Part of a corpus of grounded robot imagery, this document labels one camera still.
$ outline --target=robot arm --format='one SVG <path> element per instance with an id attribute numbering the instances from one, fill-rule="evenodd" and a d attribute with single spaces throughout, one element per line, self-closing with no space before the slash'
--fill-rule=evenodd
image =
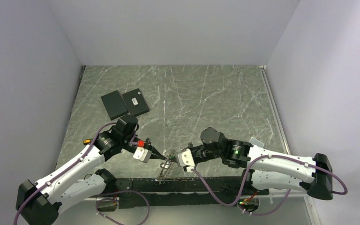
<path id="1" fill-rule="evenodd" d="M 116 178 L 105 169 L 97 170 L 88 179 L 79 182 L 78 179 L 121 153 L 122 149 L 132 152 L 135 158 L 143 150 L 147 153 L 144 158 L 165 160 L 166 157 L 151 145 L 149 139 L 144 142 L 136 137 L 137 127 L 136 117 L 123 116 L 110 130 L 99 133 L 92 146 L 87 145 L 56 171 L 35 183 L 23 182 L 19 186 L 16 209 L 30 225 L 51 225 L 59 214 L 85 198 L 116 190 Z"/>
<path id="2" fill-rule="evenodd" d="M 118 119 L 110 130 L 95 137 L 77 156 L 58 170 L 32 183 L 20 185 L 16 209 L 30 225 L 51 225 L 59 214 L 90 196 L 117 190 L 116 178 L 107 170 L 97 170 L 85 180 L 78 180 L 125 149 L 143 163 L 149 159 L 176 162 L 186 172 L 196 172 L 198 163 L 221 158 L 232 168 L 247 168 L 247 181 L 257 190 L 268 188 L 307 191 L 311 197 L 331 200 L 332 177 L 308 165 L 332 171 L 325 155 L 313 157 L 289 156 L 273 152 L 249 142 L 227 139 L 223 133 L 209 127 L 201 133 L 202 145 L 189 143 L 180 153 L 166 158 L 147 138 L 135 135 L 137 118 L 126 115 Z M 284 158 L 302 161 L 304 164 Z"/>
<path id="3" fill-rule="evenodd" d="M 306 191 L 313 198 L 331 200 L 332 177 L 310 165 L 332 172 L 326 155 L 315 157 L 290 156 L 252 145 L 249 142 L 227 139 L 223 133 L 209 127 L 201 133 L 203 145 L 187 148 L 176 155 L 176 162 L 186 172 L 193 172 L 199 162 L 221 158 L 222 163 L 232 168 L 250 167 L 249 179 L 257 190 L 268 188 L 295 189 Z"/>

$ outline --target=orange button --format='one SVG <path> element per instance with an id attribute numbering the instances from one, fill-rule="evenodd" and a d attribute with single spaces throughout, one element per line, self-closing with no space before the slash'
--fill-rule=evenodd
<path id="1" fill-rule="evenodd" d="M 143 140 L 139 140 L 139 141 L 137 142 L 137 146 L 138 146 L 138 147 L 144 147 L 144 141 L 143 141 Z"/>

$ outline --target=gray marble table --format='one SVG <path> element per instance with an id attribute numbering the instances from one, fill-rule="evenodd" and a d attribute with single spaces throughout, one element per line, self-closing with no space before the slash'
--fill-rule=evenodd
<path id="1" fill-rule="evenodd" d="M 83 74 L 57 168 L 83 149 L 84 139 L 110 121 L 100 96 L 136 88 L 150 107 L 150 112 L 138 116 L 138 135 L 149 137 L 161 153 L 179 151 L 189 142 L 201 144 L 200 133 L 207 127 L 232 139 L 248 141 L 253 136 L 265 148 L 284 152 L 258 66 L 90 66 Z M 145 178 L 157 177 L 160 163 L 143 164 L 124 151 L 98 168 L 118 178 Z M 203 176 L 242 173 L 220 159 L 201 163 L 197 170 Z M 194 174 L 175 166 L 170 176 Z"/>

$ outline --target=white wall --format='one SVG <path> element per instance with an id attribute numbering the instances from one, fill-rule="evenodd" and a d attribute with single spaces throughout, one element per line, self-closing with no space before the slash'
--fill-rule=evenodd
<path id="1" fill-rule="evenodd" d="M 84 65 L 266 65 L 300 0 L 47 0 Z"/>
<path id="2" fill-rule="evenodd" d="M 322 223 L 360 224 L 360 1 L 302 0 L 267 70 L 291 152 L 327 154 L 349 188 L 316 201 Z"/>
<path id="3" fill-rule="evenodd" d="M 0 0 L 0 224 L 18 186 L 54 169 L 80 69 L 44 0 Z"/>

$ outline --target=white label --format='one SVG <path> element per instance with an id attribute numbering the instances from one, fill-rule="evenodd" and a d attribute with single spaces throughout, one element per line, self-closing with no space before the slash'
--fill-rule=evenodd
<path id="1" fill-rule="evenodd" d="M 137 99 L 134 97 L 132 98 L 132 102 L 133 102 L 133 105 L 138 105 L 139 103 L 137 102 Z"/>

